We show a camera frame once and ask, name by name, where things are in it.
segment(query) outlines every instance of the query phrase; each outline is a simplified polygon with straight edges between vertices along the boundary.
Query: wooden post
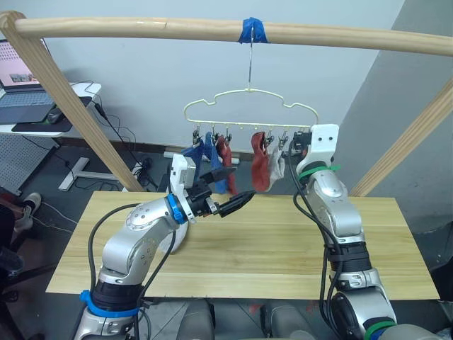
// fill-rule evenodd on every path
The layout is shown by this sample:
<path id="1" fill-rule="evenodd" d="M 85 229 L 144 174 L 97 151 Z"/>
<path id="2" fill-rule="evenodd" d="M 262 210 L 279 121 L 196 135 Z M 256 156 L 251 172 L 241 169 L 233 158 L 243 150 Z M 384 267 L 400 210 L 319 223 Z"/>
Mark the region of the wooden post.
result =
<path id="1" fill-rule="evenodd" d="M 398 140 L 351 190 L 352 196 L 366 196 L 390 174 L 453 110 L 451 78 L 412 122 Z"/>
<path id="2" fill-rule="evenodd" d="M 297 23 L 264 23 L 272 44 L 316 45 L 419 52 L 453 56 L 453 39 L 443 35 Z M 237 42 L 242 21 L 186 18 L 21 19 L 24 38 L 123 37 Z"/>
<path id="3" fill-rule="evenodd" d="M 129 191 L 143 191 L 142 186 L 80 102 L 79 97 L 74 93 L 40 39 L 22 38 L 17 32 L 15 21 L 23 18 L 25 16 L 22 13 L 15 11 L 0 13 L 1 32 L 36 79 L 40 81 L 42 87 L 52 96 L 54 102 L 120 183 Z"/>

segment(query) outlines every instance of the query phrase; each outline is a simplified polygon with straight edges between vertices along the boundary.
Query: blue sock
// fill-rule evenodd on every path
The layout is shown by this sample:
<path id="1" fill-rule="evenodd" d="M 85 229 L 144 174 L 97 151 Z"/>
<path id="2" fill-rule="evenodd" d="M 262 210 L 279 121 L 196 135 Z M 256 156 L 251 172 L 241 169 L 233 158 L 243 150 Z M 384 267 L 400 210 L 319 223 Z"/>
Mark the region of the blue sock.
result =
<path id="1" fill-rule="evenodd" d="M 188 147 L 181 151 L 181 154 L 185 157 L 190 157 L 193 159 L 195 163 L 195 178 L 193 179 L 194 182 L 198 181 L 198 176 L 200 175 L 200 167 L 201 167 L 201 157 L 203 156 L 203 151 L 205 150 L 205 144 L 200 139 L 198 146 L 196 147 Z"/>
<path id="2" fill-rule="evenodd" d="M 205 155 L 211 161 L 211 170 L 223 168 L 222 163 L 219 160 L 219 155 L 215 148 L 215 145 L 212 143 L 212 133 L 206 133 L 205 138 Z M 226 179 L 215 182 L 215 190 L 218 193 L 226 193 L 228 188 L 228 183 Z"/>

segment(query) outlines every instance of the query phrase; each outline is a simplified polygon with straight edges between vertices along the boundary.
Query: laptop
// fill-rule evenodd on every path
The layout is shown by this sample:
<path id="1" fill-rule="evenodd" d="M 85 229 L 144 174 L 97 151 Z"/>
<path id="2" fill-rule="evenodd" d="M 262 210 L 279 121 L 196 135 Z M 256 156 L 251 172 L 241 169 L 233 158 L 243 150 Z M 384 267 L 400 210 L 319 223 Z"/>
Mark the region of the laptop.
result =
<path id="1" fill-rule="evenodd" d="M 53 107 L 52 97 L 41 87 L 7 40 L 0 40 L 0 124 L 44 120 Z"/>

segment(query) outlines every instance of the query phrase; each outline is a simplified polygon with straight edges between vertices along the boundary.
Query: laptop screen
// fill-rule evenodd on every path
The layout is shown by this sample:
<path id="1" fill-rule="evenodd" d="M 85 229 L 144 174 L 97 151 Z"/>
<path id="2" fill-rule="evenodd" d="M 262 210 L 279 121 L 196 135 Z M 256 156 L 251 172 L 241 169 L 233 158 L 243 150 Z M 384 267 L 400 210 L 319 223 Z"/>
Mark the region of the laptop screen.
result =
<path id="1" fill-rule="evenodd" d="M 0 81 L 4 88 L 14 89 L 36 87 L 40 83 L 7 40 L 0 40 Z"/>

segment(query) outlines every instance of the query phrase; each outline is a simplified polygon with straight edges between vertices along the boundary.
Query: green ring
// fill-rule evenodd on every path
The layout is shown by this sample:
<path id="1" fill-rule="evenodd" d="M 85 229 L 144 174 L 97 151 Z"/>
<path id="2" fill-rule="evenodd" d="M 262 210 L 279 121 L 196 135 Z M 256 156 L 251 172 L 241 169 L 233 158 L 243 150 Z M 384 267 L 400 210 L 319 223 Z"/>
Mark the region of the green ring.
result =
<path id="1" fill-rule="evenodd" d="M 301 172 L 300 175 L 299 175 L 299 180 L 301 180 L 301 179 L 304 178 L 305 176 L 314 174 L 315 172 L 320 171 L 320 170 L 332 170 L 332 171 L 337 171 L 339 168 L 340 168 L 339 165 L 333 165 L 333 166 L 318 166 L 318 167 L 316 167 L 316 168 L 312 168 L 312 169 L 310 169 L 310 170 Z"/>
<path id="2" fill-rule="evenodd" d="M 380 329 L 388 328 L 388 327 L 392 327 L 392 326 L 396 326 L 396 323 L 393 321 L 381 321 L 381 322 L 378 322 L 377 324 L 373 324 L 372 326 L 370 326 L 367 329 L 367 331 L 365 332 L 365 337 L 363 339 L 370 340 L 371 335 L 373 335 L 373 333 L 375 333 L 375 331 L 379 331 Z"/>

